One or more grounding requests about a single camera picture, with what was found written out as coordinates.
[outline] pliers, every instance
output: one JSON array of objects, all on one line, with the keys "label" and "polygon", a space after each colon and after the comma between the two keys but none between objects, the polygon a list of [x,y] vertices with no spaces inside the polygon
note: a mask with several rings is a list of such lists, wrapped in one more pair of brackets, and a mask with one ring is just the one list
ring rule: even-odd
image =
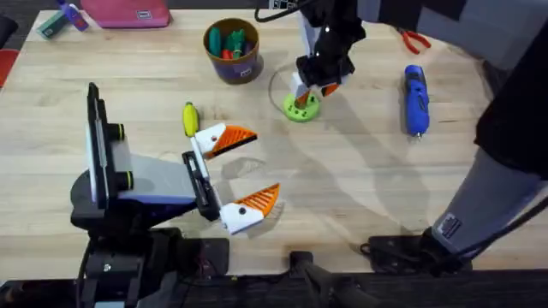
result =
[{"label": "pliers", "polygon": [[418,34],[418,33],[414,33],[412,31],[406,31],[406,30],[403,30],[401,28],[396,28],[396,30],[402,35],[403,37],[403,43],[407,46],[407,48],[413,52],[415,55],[418,55],[420,54],[420,51],[417,49],[417,47],[413,46],[413,44],[411,44],[411,41],[409,38],[412,38],[412,39],[415,39],[417,41],[419,41],[420,43],[422,43],[426,48],[430,48],[432,47],[432,44],[430,44],[430,42],[428,42],[428,40],[426,38],[424,38],[422,35]]}]

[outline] pen holder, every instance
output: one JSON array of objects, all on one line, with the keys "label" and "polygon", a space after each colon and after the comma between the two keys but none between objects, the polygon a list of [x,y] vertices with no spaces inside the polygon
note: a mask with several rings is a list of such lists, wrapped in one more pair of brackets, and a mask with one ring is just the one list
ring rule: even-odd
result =
[{"label": "pen holder", "polygon": [[[209,51],[209,32],[212,28],[218,28],[221,38],[227,38],[233,31],[243,29],[246,36],[246,44],[252,44],[253,48],[246,55],[238,59],[223,59],[213,55]],[[204,48],[209,56],[218,76],[231,85],[241,85],[254,80],[259,74],[259,33],[255,27],[238,18],[227,18],[215,22],[204,33]]]}]

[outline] wooden table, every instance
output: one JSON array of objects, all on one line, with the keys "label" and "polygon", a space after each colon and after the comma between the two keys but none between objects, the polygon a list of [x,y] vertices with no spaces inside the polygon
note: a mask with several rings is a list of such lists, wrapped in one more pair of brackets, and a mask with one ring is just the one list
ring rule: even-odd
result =
[{"label": "wooden table", "polygon": [[[126,125],[132,152],[177,162],[190,149],[182,133],[187,101],[202,127],[249,127],[259,140],[211,161],[223,199],[275,182],[275,210],[259,226],[230,237],[231,274],[283,271],[293,250],[309,250],[332,271],[369,271],[356,247],[375,234],[420,233],[449,203],[473,161],[474,125],[490,94],[479,64],[438,41],[420,56],[390,27],[366,25],[351,52],[355,75],[325,98],[321,116],[288,121],[277,110],[303,52],[294,16],[258,25],[262,74],[228,86],[201,43],[214,21],[250,10],[173,11],[158,30],[67,28],[52,42],[34,29],[0,91],[0,280],[75,277],[86,234],[70,224],[69,190],[86,168],[87,83],[100,87],[110,121]],[[402,133],[401,77],[422,65],[432,124],[421,142]],[[475,262],[480,269],[548,267],[546,214],[501,240]],[[225,237],[220,222],[197,213],[164,226],[188,236]]]}]

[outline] pink case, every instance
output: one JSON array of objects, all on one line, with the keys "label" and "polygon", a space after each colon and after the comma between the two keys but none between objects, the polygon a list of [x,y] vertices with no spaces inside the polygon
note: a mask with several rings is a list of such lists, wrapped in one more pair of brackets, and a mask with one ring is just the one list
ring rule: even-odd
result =
[{"label": "pink case", "polygon": [[80,0],[80,4],[104,28],[166,27],[170,23],[164,0]]}]

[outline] cable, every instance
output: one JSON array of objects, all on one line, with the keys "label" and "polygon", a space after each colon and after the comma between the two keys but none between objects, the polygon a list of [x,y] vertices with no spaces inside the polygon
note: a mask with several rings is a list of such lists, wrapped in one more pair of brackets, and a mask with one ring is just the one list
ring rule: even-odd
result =
[{"label": "cable", "polygon": [[84,272],[86,271],[86,264],[87,264],[87,259],[89,258],[89,252],[91,251],[91,248],[92,247],[92,239],[89,239],[87,241],[87,246],[86,246],[86,250],[84,251],[84,256],[82,256],[82,261],[80,263],[80,269],[78,270],[78,276],[76,277],[76,286],[75,286],[75,291],[76,291],[76,308],[80,308],[81,306],[81,302],[80,302],[80,292],[81,292],[81,284],[82,284],[82,281],[84,280]]},{"label": "cable", "polygon": [[513,222],[506,225],[504,228],[498,230],[497,232],[495,232],[494,234],[492,234],[491,236],[489,236],[485,240],[481,240],[481,241],[479,241],[475,244],[472,244],[471,246],[468,246],[468,247],[460,250],[459,252],[455,252],[453,254],[450,254],[446,258],[443,258],[443,259],[437,261],[435,264],[431,265],[428,269],[430,270],[430,269],[433,269],[435,267],[442,266],[442,265],[444,265],[448,262],[451,262],[451,261],[455,260],[456,258],[461,257],[461,256],[463,256],[463,255],[465,255],[469,252],[472,252],[472,251],[475,251],[475,250],[478,250],[478,249],[480,249],[480,250],[486,249],[488,246],[490,246],[492,243],[494,243],[498,239],[504,237],[506,234],[509,234],[510,232],[516,230],[517,228],[521,227],[526,222],[533,219],[541,211],[545,210],[546,207],[548,207],[548,198],[542,199],[537,205],[535,205],[533,208],[531,208],[531,210],[528,210],[523,215],[516,218]]},{"label": "cable", "polygon": [[255,7],[255,20],[257,22],[275,21],[276,19],[280,19],[280,18],[285,17],[287,15],[293,14],[294,12],[304,8],[308,4],[314,3],[314,2],[317,2],[317,1],[318,0],[305,0],[302,3],[297,4],[296,6],[294,6],[291,9],[286,9],[286,10],[280,12],[280,13],[276,13],[274,15],[270,15],[268,17],[261,18],[261,17],[259,17],[259,11],[260,11],[259,0],[257,0],[257,6]]}]

